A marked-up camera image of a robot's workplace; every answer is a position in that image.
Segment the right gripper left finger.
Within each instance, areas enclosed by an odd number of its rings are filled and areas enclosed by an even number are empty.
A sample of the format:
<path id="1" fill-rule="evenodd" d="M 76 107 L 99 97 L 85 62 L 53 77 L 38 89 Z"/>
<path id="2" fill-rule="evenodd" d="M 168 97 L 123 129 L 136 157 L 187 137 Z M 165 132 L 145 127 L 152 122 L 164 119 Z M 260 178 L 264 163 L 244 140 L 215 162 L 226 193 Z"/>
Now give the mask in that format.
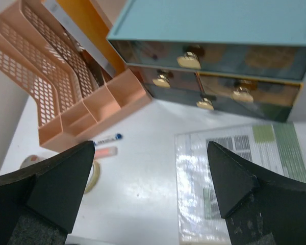
<path id="1" fill-rule="evenodd" d="M 0 176 L 0 244 L 64 244 L 79 211 L 94 159 L 84 141 Z"/>

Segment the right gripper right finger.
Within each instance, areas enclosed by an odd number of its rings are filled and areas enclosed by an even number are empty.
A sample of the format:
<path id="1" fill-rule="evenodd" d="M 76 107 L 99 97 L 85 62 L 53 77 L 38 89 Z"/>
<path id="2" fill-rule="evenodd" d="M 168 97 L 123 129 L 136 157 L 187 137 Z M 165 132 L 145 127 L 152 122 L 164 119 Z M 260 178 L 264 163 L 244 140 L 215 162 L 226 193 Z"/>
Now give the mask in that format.
<path id="1" fill-rule="evenodd" d="M 306 183 L 254 164 L 213 141 L 207 155 L 231 244 L 306 244 Z"/>

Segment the clear document pouch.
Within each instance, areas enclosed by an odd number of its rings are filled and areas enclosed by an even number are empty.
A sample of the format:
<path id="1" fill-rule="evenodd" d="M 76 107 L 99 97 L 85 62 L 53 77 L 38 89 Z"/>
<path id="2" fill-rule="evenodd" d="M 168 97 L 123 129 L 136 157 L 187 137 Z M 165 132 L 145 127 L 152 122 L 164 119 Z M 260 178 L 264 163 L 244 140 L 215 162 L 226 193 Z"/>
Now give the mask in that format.
<path id="1" fill-rule="evenodd" d="M 306 122 L 175 137 L 181 244 L 306 244 Z"/>

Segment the orange folder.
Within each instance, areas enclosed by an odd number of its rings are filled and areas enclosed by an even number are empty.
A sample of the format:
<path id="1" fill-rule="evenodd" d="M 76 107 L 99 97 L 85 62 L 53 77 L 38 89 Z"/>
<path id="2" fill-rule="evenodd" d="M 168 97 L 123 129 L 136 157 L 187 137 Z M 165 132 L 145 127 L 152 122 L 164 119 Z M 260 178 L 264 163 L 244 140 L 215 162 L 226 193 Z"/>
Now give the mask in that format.
<path id="1" fill-rule="evenodd" d="M 107 41 L 110 29 L 91 1 L 41 3 L 110 76 L 125 71 L 124 62 Z"/>

